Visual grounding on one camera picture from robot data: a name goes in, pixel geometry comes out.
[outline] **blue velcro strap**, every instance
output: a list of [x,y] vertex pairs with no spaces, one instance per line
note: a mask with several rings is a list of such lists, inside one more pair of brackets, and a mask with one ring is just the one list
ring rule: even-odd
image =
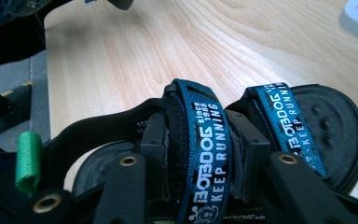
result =
[[312,170],[327,176],[304,116],[286,84],[247,88],[245,95],[253,100],[278,148],[302,157]]
[[211,89],[175,79],[185,107],[189,151],[186,187],[177,223],[220,223],[231,185],[231,137],[223,107]]

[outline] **green coiled wire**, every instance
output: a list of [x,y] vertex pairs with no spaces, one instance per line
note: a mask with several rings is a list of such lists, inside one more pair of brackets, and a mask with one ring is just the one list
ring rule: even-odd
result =
[[25,132],[18,138],[16,188],[27,194],[35,194],[41,177],[43,157],[42,140],[38,133]]

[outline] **metal grommet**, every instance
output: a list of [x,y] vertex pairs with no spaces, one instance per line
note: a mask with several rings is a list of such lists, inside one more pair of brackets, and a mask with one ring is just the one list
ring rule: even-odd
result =
[[132,166],[136,162],[138,162],[138,159],[133,156],[124,157],[120,160],[120,164],[122,166]]
[[58,193],[45,195],[34,205],[34,212],[46,213],[57,207],[61,203],[62,197]]
[[287,154],[282,154],[279,157],[279,160],[286,163],[286,164],[296,164],[298,163],[298,160],[291,155],[287,155]]

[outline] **wooden table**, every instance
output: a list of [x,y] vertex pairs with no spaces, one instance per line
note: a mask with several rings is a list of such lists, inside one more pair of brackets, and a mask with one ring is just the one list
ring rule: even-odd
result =
[[[358,37],[345,0],[75,0],[45,19],[51,136],[84,118],[160,97],[176,78],[211,87],[223,106],[249,86],[319,83],[358,105]],[[352,195],[358,195],[358,184]]]

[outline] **black rubber pad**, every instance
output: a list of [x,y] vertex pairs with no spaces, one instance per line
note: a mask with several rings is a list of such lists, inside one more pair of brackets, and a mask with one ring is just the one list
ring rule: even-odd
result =
[[[293,87],[310,132],[319,149],[326,182],[338,191],[349,193],[358,180],[358,108],[340,91],[321,85]],[[264,121],[246,97],[227,109],[244,114],[270,138]]]

